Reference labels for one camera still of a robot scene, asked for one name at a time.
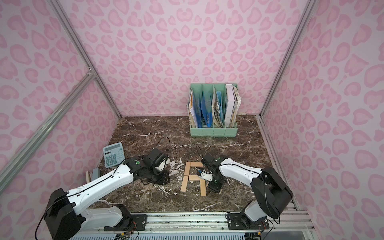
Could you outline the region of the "wooden block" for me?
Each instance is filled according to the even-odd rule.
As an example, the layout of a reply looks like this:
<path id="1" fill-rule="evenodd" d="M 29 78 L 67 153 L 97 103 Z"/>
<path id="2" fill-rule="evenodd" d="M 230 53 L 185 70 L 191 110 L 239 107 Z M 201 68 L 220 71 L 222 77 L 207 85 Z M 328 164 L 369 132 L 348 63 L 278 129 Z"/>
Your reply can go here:
<path id="1" fill-rule="evenodd" d="M 203 163 L 199 163 L 199 162 L 189 162 L 189 165 L 190 165 L 190 168 L 199 168 L 199 169 L 204 168 Z"/>
<path id="2" fill-rule="evenodd" d="M 200 193 L 201 193 L 201 196 L 202 197 L 206 197 L 207 196 L 207 192 L 206 192 L 206 181 L 205 180 L 200 180 Z"/>
<path id="3" fill-rule="evenodd" d="M 203 180 L 201 177 L 199 177 L 198 175 L 190 175 L 189 176 L 189 181 L 201 181 Z"/>
<path id="4" fill-rule="evenodd" d="M 186 162 L 184 176 L 189 176 L 190 175 L 190 168 L 191 168 L 191 163 L 190 162 Z"/>
<path id="5" fill-rule="evenodd" d="M 187 185 L 188 185 L 188 181 L 189 181 L 189 176 L 184 176 L 183 177 L 183 181 L 182 181 L 182 186 L 181 186 L 181 192 L 182 193 L 185 193 L 186 190 L 187 190 Z"/>

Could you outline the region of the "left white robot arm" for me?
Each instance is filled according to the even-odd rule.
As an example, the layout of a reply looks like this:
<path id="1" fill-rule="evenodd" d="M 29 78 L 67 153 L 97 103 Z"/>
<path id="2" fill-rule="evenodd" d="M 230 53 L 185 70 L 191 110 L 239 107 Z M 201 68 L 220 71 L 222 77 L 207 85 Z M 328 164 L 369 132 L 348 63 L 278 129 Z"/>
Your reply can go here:
<path id="1" fill-rule="evenodd" d="M 147 155 L 123 160 L 115 170 L 80 187 L 51 193 L 42 219 L 54 240 L 69 240 L 80 231 L 99 229 L 121 235 L 145 230 L 147 215 L 133 215 L 123 204 L 90 210 L 89 206 L 114 190 L 146 179 L 155 185 L 170 182 L 169 155 L 157 148 Z"/>

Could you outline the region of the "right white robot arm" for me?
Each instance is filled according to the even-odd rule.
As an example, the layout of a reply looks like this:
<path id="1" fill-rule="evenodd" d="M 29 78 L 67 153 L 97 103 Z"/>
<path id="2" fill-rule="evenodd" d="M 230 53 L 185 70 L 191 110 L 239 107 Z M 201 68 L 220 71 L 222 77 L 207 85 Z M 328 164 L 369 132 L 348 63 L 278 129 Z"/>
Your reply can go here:
<path id="1" fill-rule="evenodd" d="M 294 197 L 293 192 L 274 168 L 249 167 L 229 157 L 202 157 L 203 170 L 198 176 L 208 182 L 208 188 L 220 193 L 227 178 L 234 179 L 253 190 L 255 200 L 242 211 L 243 218 L 252 223 L 266 216 L 279 220 L 281 213 Z"/>

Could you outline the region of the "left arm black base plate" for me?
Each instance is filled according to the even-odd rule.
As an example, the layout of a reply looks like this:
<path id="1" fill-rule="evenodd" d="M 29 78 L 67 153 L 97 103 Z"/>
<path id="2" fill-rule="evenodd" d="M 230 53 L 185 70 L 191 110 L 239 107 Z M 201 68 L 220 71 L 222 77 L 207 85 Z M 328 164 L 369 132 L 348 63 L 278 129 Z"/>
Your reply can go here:
<path id="1" fill-rule="evenodd" d="M 130 232 L 144 231 L 147 224 L 148 215 L 133 214 L 124 216 L 117 224 L 104 227 L 105 232 Z"/>

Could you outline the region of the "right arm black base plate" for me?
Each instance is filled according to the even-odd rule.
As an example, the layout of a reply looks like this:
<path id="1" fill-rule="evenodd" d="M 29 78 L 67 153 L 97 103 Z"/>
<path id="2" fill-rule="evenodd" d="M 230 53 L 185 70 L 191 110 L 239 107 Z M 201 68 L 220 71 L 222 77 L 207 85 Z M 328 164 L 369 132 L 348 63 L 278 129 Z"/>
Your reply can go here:
<path id="1" fill-rule="evenodd" d="M 252 221 L 244 213 L 231 213 L 226 212 L 225 218 L 227 219 L 229 230 L 256 230 L 263 232 L 270 229 L 270 225 L 266 217 L 259 220 Z"/>

